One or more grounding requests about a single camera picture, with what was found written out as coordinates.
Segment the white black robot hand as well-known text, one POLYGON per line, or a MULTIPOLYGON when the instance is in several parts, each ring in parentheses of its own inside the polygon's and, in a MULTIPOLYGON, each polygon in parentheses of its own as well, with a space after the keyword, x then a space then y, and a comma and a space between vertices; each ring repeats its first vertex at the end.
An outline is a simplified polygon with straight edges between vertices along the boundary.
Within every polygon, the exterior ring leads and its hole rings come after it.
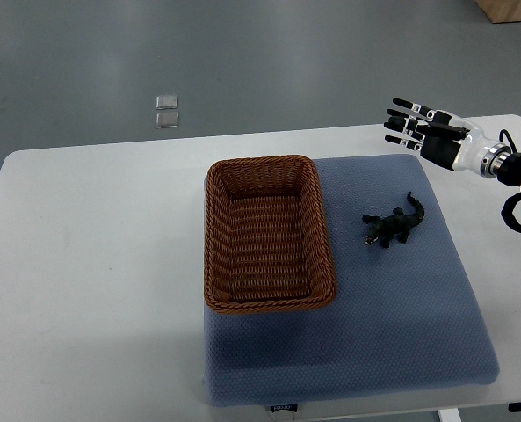
POLYGON ((480 127, 453 113, 402 98, 394 98, 393 104, 387 109, 384 127, 391 133, 385 140, 441 168, 494 178, 496 162, 512 152, 510 145, 488 138, 480 127))

